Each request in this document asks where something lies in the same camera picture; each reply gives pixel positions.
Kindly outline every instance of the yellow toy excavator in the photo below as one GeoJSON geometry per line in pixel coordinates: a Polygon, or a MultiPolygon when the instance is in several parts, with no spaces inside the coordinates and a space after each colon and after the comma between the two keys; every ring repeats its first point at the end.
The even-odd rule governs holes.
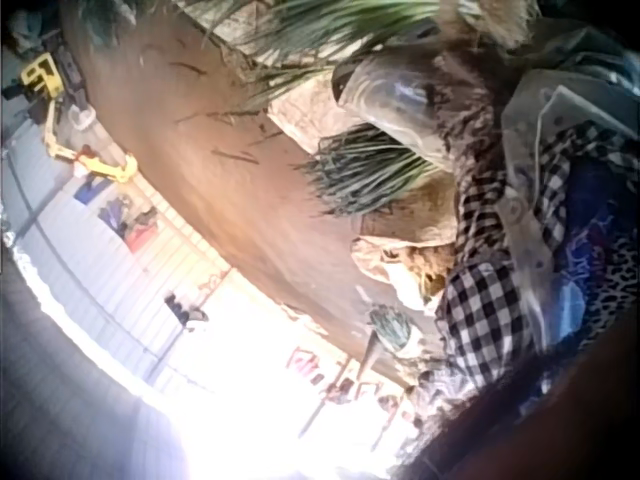
{"type": "MultiPolygon", "coordinates": [[[[133,177],[138,171],[138,162],[135,157],[129,153],[126,154],[126,164],[121,166],[111,166],[103,162],[100,157],[85,145],[80,152],[71,150],[60,145],[55,135],[56,113],[58,106],[65,97],[64,82],[58,73],[58,69],[53,61],[53,57],[49,52],[40,55],[34,62],[27,66],[20,75],[23,85],[35,92],[37,95],[45,95],[48,97],[49,106],[44,129],[44,144],[47,152],[52,158],[60,158],[74,162],[75,166],[81,166],[83,169],[96,175],[109,178],[119,183],[125,183],[133,177]]],[[[78,103],[79,95],[74,95],[74,99],[78,103]]],[[[79,105],[82,110],[88,106],[84,99],[84,90],[82,89],[82,101],[85,105],[79,105]]]]}

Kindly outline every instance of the black and white checkered fabric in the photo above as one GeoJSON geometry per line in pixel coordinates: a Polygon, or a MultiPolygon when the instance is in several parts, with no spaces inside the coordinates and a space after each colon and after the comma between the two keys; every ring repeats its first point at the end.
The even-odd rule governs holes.
{"type": "MultiPolygon", "coordinates": [[[[540,192],[533,212],[552,252],[564,237],[571,161],[598,158],[632,180],[638,175],[638,152],[633,148],[593,122],[563,131],[542,145],[540,192]]],[[[456,167],[460,195],[456,267],[445,287],[436,325],[448,360],[479,389],[500,378],[534,344],[495,209],[506,186],[506,172],[482,168],[470,157],[456,167]]]]}

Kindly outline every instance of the brown dirt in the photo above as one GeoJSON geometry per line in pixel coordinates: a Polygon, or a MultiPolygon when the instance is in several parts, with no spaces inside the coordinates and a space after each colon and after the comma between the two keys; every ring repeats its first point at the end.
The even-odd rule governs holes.
{"type": "MultiPolygon", "coordinates": [[[[218,48],[209,42],[201,49],[202,33],[188,18],[160,8],[118,48],[95,50],[75,7],[63,3],[63,31],[90,101],[113,138],[136,155],[145,177],[252,283],[309,313],[332,343],[360,359],[369,329],[355,285],[377,301],[397,301],[390,286],[367,278],[351,260],[349,220],[320,216],[321,205],[291,168],[307,154],[285,135],[267,138],[278,128],[264,114],[236,118],[234,125],[204,115],[176,124],[197,113],[234,110],[248,95],[218,48]],[[170,62],[207,74],[198,77],[170,62]]],[[[434,331],[414,317],[423,330],[434,331]]],[[[390,362],[376,370],[397,378],[390,362]]]]}

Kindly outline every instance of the clear plastic bag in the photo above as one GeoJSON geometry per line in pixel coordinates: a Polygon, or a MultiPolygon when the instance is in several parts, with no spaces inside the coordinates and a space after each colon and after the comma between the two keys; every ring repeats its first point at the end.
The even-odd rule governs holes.
{"type": "Polygon", "coordinates": [[[430,38],[371,55],[355,68],[338,104],[450,172],[452,164],[435,133],[427,91],[427,79],[434,72],[429,60],[440,51],[437,38],[430,38]]]}

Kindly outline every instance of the spiky plant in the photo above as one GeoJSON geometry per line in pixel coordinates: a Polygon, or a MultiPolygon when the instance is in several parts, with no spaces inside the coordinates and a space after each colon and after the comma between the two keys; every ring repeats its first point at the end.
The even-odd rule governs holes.
{"type": "Polygon", "coordinates": [[[290,92],[322,73],[331,72],[333,63],[317,63],[314,65],[284,66],[259,68],[254,73],[254,82],[262,86],[243,106],[253,110],[267,106],[271,101],[290,92]]]}
{"type": "Polygon", "coordinates": [[[437,167],[365,123],[321,140],[318,152],[296,167],[334,216],[366,213],[408,191],[437,167]]]}
{"type": "MultiPolygon", "coordinates": [[[[251,3],[248,0],[217,2],[219,13],[210,30],[251,3]]],[[[438,13],[440,0],[274,0],[255,33],[239,44],[251,44],[258,56],[275,63],[304,57],[336,60],[345,50],[362,44],[359,51],[384,45],[438,13]]],[[[458,10],[477,18],[472,0],[460,0],[458,10]]]]}
{"type": "MultiPolygon", "coordinates": [[[[198,1],[202,15],[214,12],[207,34],[252,2],[198,1]]],[[[237,40],[235,46],[250,45],[256,57],[275,66],[267,73],[275,81],[258,94],[260,101],[270,101],[330,71],[340,59],[384,46],[435,16],[439,6],[440,0],[274,0],[255,32],[237,40]],[[277,70],[287,63],[300,66],[277,70]]],[[[479,14],[474,0],[461,0],[457,9],[465,18],[479,14]]]]}

